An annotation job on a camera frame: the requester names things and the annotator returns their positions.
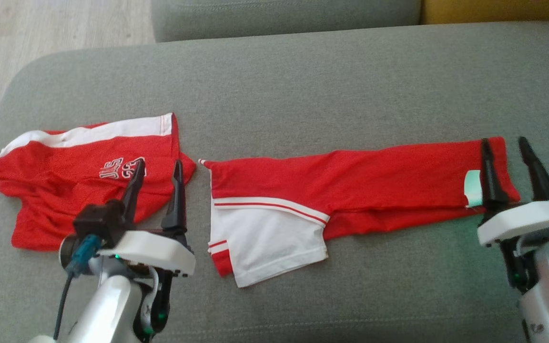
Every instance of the clothing tag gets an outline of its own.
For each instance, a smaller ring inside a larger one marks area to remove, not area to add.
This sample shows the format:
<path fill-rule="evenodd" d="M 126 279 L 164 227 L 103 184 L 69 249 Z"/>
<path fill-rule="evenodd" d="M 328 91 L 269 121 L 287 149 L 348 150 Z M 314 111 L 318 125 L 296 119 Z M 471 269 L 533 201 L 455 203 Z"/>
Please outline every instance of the clothing tag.
<path fill-rule="evenodd" d="M 473 208 L 482 204 L 482 184 L 480 171 L 470 170 L 466 174 L 464 193 L 467 198 L 466 208 Z"/>

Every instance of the gray sofa seat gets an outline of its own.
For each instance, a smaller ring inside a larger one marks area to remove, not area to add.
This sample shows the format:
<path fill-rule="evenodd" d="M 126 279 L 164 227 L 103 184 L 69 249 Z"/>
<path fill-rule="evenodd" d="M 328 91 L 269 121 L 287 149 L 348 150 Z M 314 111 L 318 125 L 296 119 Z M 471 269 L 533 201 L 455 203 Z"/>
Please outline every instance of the gray sofa seat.
<path fill-rule="evenodd" d="M 19 72 L 0 104 L 0 149 L 38 128 L 177 114 L 192 158 L 285 158 L 335 149 L 527 136 L 549 169 L 549 23 L 499 22 L 181 41 L 55 54 Z M 206 252 L 209 173 L 187 187 L 196 275 L 174 283 L 157 342 L 520 343 L 518 293 L 480 217 L 335 239 L 329 258 L 247 289 Z M 0 342 L 52 334 L 65 274 L 15 250 L 18 200 L 0 195 Z M 143 228 L 155 227 L 156 216 Z M 63 332 L 94 293 L 72 283 Z"/>
<path fill-rule="evenodd" d="M 152 0 L 156 41 L 416 25 L 420 0 Z"/>

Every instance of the robotic arm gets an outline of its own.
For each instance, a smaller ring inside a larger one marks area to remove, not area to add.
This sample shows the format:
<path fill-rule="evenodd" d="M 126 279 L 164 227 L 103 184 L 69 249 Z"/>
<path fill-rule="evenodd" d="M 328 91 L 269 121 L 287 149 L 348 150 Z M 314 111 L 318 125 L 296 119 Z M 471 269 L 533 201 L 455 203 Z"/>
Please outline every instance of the robotic arm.
<path fill-rule="evenodd" d="M 481 245 L 499 244 L 508 283 L 521 293 L 519 308 L 528 343 L 549 343 L 549 175 L 525 137 L 518 140 L 533 188 L 533 201 L 510 204 L 482 141 L 482 199 L 486 213 L 478 228 Z"/>
<path fill-rule="evenodd" d="M 89 204 L 74 220 L 75 234 L 66 237 L 59 249 L 69 278 L 54 337 L 39 336 L 30 343 L 148 343 L 164 329 L 173 279 L 192 275 L 195 258 L 185 238 L 185 191 L 179 160 L 173 173 L 174 195 L 162 229 L 136 230 L 133 218 L 144 168 L 140 160 L 122 200 Z M 82 317 L 59 340 L 68 284 L 80 274 L 97 275 L 99 287 Z"/>

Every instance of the red and white t-shirt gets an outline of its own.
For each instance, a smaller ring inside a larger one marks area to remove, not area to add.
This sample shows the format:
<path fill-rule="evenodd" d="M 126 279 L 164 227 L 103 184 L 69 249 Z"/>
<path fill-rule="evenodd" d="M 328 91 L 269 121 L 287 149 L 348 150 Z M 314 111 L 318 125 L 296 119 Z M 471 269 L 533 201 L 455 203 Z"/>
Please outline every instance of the red and white t-shirt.
<path fill-rule="evenodd" d="M 505 141 L 489 141 L 503 189 L 518 202 Z M 238 287 L 327 258 L 327 239 L 478 213 L 467 208 L 464 182 L 481 169 L 480 141 L 199 162 L 211 170 L 209 252 Z"/>
<path fill-rule="evenodd" d="M 12 245 L 57 250 L 85 205 L 122 197 L 139 159 L 146 172 L 135 222 L 170 200 L 177 159 L 185 182 L 196 169 L 181 153 L 174 114 L 66 132 L 29 131 L 11 141 L 0 152 L 0 192 L 22 201 Z"/>

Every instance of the black cable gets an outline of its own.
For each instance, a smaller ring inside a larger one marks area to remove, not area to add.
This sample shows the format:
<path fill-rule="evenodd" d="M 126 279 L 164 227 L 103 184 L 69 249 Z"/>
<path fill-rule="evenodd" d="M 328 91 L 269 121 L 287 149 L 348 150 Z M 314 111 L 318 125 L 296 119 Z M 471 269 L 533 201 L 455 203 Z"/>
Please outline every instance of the black cable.
<path fill-rule="evenodd" d="M 54 326 L 54 340 L 56 341 L 59 338 L 59 332 L 61 331 L 61 321 L 63 320 L 63 308 L 65 308 L 65 300 L 67 300 L 67 292 L 69 291 L 69 286 L 73 280 L 73 273 L 69 273 L 67 276 L 67 282 L 65 282 L 65 287 L 63 288 L 63 295 L 61 295 L 61 303 L 59 304 L 59 314 L 56 316 L 56 325 Z"/>

